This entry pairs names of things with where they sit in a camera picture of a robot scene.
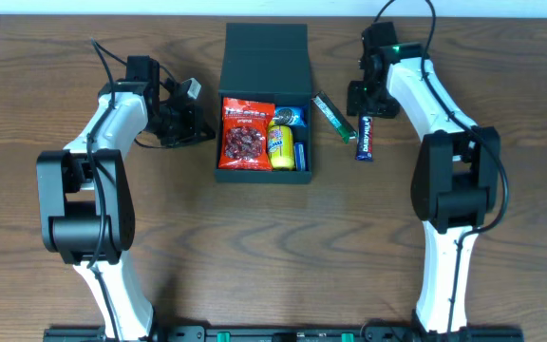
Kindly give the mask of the purple Dairy Milk bar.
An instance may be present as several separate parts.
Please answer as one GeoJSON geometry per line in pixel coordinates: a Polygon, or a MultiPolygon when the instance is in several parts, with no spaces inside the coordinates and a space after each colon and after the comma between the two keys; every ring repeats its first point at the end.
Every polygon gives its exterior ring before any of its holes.
{"type": "Polygon", "coordinates": [[[355,159],[362,162],[372,162],[372,125],[373,118],[361,116],[358,121],[358,141],[355,159]]]}

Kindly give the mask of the green gum pack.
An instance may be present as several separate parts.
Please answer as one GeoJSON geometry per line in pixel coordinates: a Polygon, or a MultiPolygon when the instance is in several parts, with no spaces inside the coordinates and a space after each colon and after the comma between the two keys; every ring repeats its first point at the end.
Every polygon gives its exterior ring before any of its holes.
{"type": "Polygon", "coordinates": [[[350,140],[355,140],[358,137],[356,130],[345,119],[324,91],[316,93],[312,101],[327,118],[344,143],[349,143],[350,140]]]}

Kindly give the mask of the red dried fruit bag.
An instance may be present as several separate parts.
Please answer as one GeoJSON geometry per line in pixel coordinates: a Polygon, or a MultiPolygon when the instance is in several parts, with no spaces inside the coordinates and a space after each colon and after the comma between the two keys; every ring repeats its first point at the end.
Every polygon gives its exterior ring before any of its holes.
{"type": "Polygon", "coordinates": [[[274,110],[271,103],[223,99],[220,169],[273,170],[266,149],[274,110]]]}

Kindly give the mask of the blue Oreo cookie pack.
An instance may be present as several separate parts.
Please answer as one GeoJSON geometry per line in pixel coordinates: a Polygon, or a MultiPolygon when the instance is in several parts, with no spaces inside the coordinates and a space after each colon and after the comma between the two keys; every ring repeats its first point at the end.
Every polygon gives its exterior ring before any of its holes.
{"type": "Polygon", "coordinates": [[[299,106],[277,106],[269,126],[286,125],[306,127],[305,112],[299,106]]]}

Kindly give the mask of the blue Eclipse mint pack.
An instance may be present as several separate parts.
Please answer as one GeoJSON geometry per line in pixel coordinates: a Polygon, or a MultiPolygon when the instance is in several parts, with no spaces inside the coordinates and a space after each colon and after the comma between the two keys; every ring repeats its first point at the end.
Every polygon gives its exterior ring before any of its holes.
{"type": "Polygon", "coordinates": [[[306,151],[305,144],[302,142],[296,142],[293,146],[294,148],[294,158],[295,158],[295,168],[297,171],[306,171],[306,151]]]}

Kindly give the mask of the black cardboard box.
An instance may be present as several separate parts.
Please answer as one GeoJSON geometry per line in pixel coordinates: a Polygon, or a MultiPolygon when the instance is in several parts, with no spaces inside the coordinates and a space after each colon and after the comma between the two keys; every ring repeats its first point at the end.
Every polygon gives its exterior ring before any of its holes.
{"type": "Polygon", "coordinates": [[[303,171],[257,171],[215,168],[218,182],[308,184],[312,179],[311,61],[305,24],[229,23],[218,86],[225,98],[297,106],[305,127],[292,129],[304,146],[303,171]]]}

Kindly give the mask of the yellow Mentos candy roll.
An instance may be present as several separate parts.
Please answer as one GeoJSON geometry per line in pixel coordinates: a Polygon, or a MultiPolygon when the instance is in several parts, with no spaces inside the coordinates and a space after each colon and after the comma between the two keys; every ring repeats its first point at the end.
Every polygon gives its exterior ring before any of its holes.
{"type": "Polygon", "coordinates": [[[268,129],[268,157],[274,170],[295,168],[292,130],[286,125],[273,125],[268,129]]]}

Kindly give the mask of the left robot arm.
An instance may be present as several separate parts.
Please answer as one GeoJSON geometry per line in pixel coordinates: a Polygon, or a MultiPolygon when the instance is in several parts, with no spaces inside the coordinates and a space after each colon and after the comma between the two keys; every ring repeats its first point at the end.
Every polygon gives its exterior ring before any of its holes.
{"type": "Polygon", "coordinates": [[[180,341],[185,328],[162,326],[146,298],[129,249],[135,210],[124,159],[143,131],[174,135],[201,91],[191,78],[167,80],[166,101],[150,81],[105,85],[84,130],[36,162],[42,239],[85,281],[103,315],[101,327],[50,327],[46,341],[180,341]]]}

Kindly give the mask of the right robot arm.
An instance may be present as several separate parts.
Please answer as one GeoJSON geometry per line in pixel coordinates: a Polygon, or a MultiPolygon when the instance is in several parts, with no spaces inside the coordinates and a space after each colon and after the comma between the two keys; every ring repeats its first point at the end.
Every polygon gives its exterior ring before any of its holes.
{"type": "Polygon", "coordinates": [[[485,217],[508,191],[500,135],[480,127],[455,104],[418,43],[363,45],[360,81],[348,91],[348,113],[365,123],[404,112],[419,140],[410,185],[424,227],[424,278],[415,308],[421,338],[467,336],[465,291],[479,235],[499,223],[485,217]]]}

